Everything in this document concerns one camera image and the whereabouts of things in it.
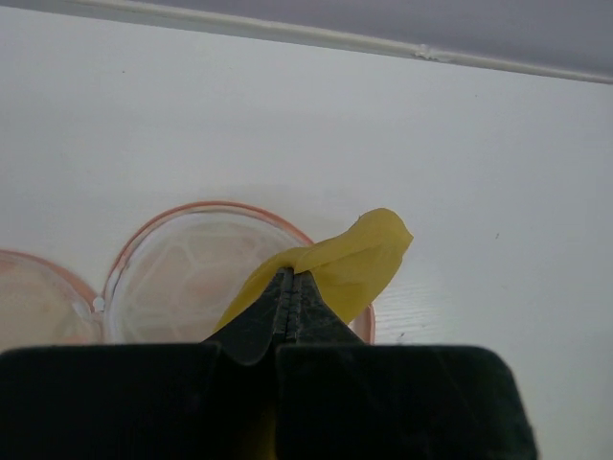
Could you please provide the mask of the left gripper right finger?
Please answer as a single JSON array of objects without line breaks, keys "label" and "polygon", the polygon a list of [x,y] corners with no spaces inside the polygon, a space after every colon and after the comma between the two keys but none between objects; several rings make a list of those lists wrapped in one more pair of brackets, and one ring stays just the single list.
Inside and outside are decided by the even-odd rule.
[{"label": "left gripper right finger", "polygon": [[293,277],[292,342],[299,345],[364,344],[326,304],[309,272]]}]

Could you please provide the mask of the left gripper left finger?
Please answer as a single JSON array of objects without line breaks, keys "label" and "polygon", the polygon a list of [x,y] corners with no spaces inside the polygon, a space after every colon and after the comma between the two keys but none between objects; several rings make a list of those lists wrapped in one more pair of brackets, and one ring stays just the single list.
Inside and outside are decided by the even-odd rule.
[{"label": "left gripper left finger", "polygon": [[216,344],[241,366],[258,364],[270,348],[284,342],[292,293],[293,269],[282,268],[256,301],[203,344]]}]

